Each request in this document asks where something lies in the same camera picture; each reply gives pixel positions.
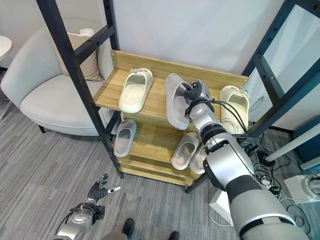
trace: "beige pillow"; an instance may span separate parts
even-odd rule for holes
[[[77,49],[81,44],[83,44],[85,41],[87,41],[90,38],[88,36],[80,36],[80,35],[69,33],[69,32],[68,32],[68,36],[74,50]],[[64,75],[70,76],[64,62],[62,61],[62,58],[60,56],[60,53],[58,52],[58,49],[55,43],[53,43],[53,45],[54,45],[55,53],[58,58],[60,67],[62,69],[62,73]],[[96,82],[102,81],[99,74],[96,51],[94,51],[86,60],[83,61],[83,63],[81,63],[80,68],[82,70],[85,80],[96,81]]]

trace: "cushion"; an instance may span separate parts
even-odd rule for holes
[[[86,83],[92,95],[103,84],[94,81]],[[71,78],[63,74],[51,78],[30,92],[22,100],[20,110],[45,128],[73,135],[98,135]],[[102,107],[99,114],[106,126],[113,111]]]
[[[78,35],[73,33],[68,33],[68,36],[74,50],[90,38],[88,35]],[[62,73],[64,75],[70,76],[54,42],[53,45],[62,69]],[[86,60],[83,61],[83,63],[81,63],[80,68],[85,80],[97,82],[102,81],[99,74],[96,51],[94,51]]]

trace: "black shoe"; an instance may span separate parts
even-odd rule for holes
[[[128,237],[128,239],[131,238],[132,234],[135,230],[135,221],[131,218],[128,218],[125,220],[125,223],[122,228],[122,232]]]
[[[180,238],[180,233],[178,233],[177,231],[174,231],[173,233],[171,233],[168,240],[179,240],[179,238]]]

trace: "striped carpet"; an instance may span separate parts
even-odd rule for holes
[[[0,112],[5,105],[0,102]],[[273,151],[289,141],[288,134],[268,130],[263,143]],[[297,153],[289,156],[291,165],[275,172],[287,195],[283,179],[302,173]],[[182,240],[238,239],[233,227],[217,226],[209,218],[208,203],[216,191],[209,180],[186,194],[183,187],[161,181],[128,174],[120,179],[98,137],[42,134],[15,106],[0,122],[0,164],[1,240],[50,239],[68,209],[86,199],[103,173],[109,173],[109,187],[121,185],[121,190],[99,202],[105,205],[105,218],[84,239],[120,231],[127,218],[135,220],[134,240],[167,240],[172,231],[179,231]],[[311,224],[309,238],[320,239],[320,202],[300,207]],[[226,224],[219,215],[212,217]]]

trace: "wooden board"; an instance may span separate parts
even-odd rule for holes
[[[184,132],[174,128],[137,124],[130,155],[171,163]]]
[[[121,170],[122,172],[127,174],[137,175],[140,177],[155,179],[155,180],[164,181],[167,183],[177,184],[181,186],[190,186],[193,183],[192,179],[167,175],[167,174],[150,171],[150,170],[129,166],[129,165],[121,166]]]
[[[166,79],[171,73],[180,75],[185,81],[203,80],[208,88],[220,91],[226,85],[244,86],[247,76],[160,60],[117,50],[111,51],[113,67],[129,72],[131,68],[147,68],[156,78]]]
[[[124,119],[133,119],[139,124],[147,124],[153,125],[161,128],[171,128],[175,129],[167,120],[160,120],[155,118],[150,118],[146,116],[142,116],[136,113],[123,113]],[[197,132],[197,129],[193,123],[189,124],[189,127],[185,130],[185,132]]]
[[[120,111],[118,101],[129,72],[115,69],[93,97],[99,107]],[[212,98],[219,98],[219,90],[209,88]],[[220,106],[215,105],[215,115],[220,120]],[[165,80],[154,77],[152,87],[137,116],[167,121]]]
[[[126,157],[118,157],[119,163],[123,165],[130,165],[132,167],[145,169],[149,171],[154,171],[162,174],[168,174],[176,177],[186,178],[195,180],[200,177],[200,175],[191,171],[189,167],[184,170],[175,169],[171,163],[165,163],[160,161],[155,161],[143,157],[128,155]]]

